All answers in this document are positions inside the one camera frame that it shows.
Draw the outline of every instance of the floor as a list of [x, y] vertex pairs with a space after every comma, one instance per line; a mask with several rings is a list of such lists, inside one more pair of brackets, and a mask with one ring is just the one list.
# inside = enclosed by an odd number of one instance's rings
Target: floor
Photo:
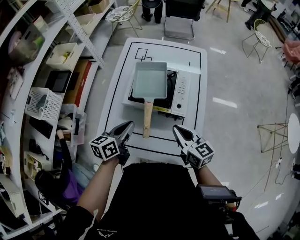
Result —
[[[227, 5], [228, 2], [223, 0], [221, 3]], [[163, 38], [207, 51], [208, 88], [203, 137], [210, 141], [216, 151], [209, 168], [223, 184], [243, 197], [239, 211], [245, 215], [260, 239], [266, 239], [288, 218], [287, 215], [293, 213], [290, 206], [298, 205], [300, 194], [297, 190], [300, 182], [287, 175], [292, 162], [292, 154], [287, 146], [282, 149], [279, 174], [274, 162], [279, 159], [280, 150], [275, 151], [273, 163], [271, 151], [261, 153], [257, 125], [284, 122], [286, 104], [287, 117], [296, 112], [296, 109], [291, 97], [287, 99], [290, 73], [284, 69], [284, 63], [279, 59], [281, 52], [274, 47], [269, 49], [261, 64], [255, 53], [249, 58], [245, 56], [241, 42], [253, 31], [249, 31], [244, 24], [250, 15], [239, 6], [240, 2], [232, 3], [229, 23], [226, 23], [225, 13], [216, 10], [212, 14], [211, 10], [206, 14], [205, 10], [202, 11], [201, 19], [194, 23], [193, 41], [164, 37], [164, 16], [161, 24], [155, 24], [154, 20], [145, 22], [140, 18], [141, 7], [138, 7], [135, 15], [143, 27], [142, 31], [138, 31], [139, 37]], [[135, 36], [130, 30], [121, 31], [120, 34]], [[272, 45], [282, 45], [275, 34]], [[250, 46], [251, 40], [246, 42], [245, 50], [249, 52]], [[106, 91], [121, 50], [122, 46], [110, 44], [107, 47], [103, 57], [105, 68], [97, 73], [94, 80], [85, 110], [88, 116], [86, 143], [97, 132]], [[268, 135], [267, 132], [262, 135], [263, 142]], [[89, 161], [90, 154], [88, 144], [78, 148], [80, 159], [89, 166], [93, 164]], [[282, 185], [275, 184], [277, 175], [277, 182], [284, 181]], [[118, 167], [107, 207], [120, 178], [121, 170]]]

